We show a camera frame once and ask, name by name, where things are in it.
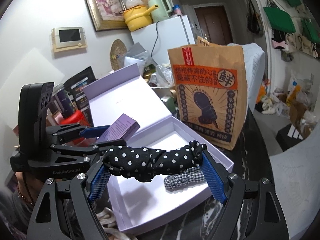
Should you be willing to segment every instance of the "gold picture frame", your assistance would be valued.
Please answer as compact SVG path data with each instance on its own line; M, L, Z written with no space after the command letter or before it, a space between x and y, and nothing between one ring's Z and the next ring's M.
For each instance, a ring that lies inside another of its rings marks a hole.
M125 10L122 0L86 0L86 3L96 32L128 28L120 13Z

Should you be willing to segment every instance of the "white refrigerator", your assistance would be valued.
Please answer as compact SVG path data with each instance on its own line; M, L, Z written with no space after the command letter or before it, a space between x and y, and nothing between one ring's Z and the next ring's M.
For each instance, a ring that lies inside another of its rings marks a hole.
M170 63L168 49L196 44L188 16L175 17L151 24L131 33L134 43L140 43L150 53L157 64Z

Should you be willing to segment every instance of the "green kettle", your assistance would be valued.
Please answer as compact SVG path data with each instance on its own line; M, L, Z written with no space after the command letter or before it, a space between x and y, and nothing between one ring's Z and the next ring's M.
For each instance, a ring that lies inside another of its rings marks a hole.
M148 1L149 8L151 8L154 5L158 6L157 10L151 12L151 17L154 23L169 19L169 13L172 12L172 6L169 0L149 0Z

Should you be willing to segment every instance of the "screw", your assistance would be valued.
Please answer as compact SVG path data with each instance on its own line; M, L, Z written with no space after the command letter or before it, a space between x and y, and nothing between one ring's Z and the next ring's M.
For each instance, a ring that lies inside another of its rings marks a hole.
M261 181L262 181L263 184L269 184L269 182L270 182L270 181L269 181L268 179L266 179L266 178L263 178Z
M238 179L238 175L235 173L230 173L229 177L230 177L230 179Z
M77 179L84 179L85 178L85 173L79 173L77 175Z
M53 182L54 182L54 179L53 179L53 178L47 179L47 180L45 181L45 183L48 184L48 185L52 184Z

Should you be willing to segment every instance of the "open gift box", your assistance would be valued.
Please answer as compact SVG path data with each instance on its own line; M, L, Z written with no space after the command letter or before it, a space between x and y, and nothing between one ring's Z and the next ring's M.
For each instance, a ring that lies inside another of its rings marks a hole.
M112 124L123 113L139 123L140 129L128 140L128 146L170 151L197 140L205 143L215 161L231 172L234 163L171 115L140 76L136 64L91 83L84 92L95 126ZM169 191L164 187L165 177L157 175L152 182L141 183L135 178L111 176L108 192L120 231L136 235L150 231L183 215L211 195L205 182Z

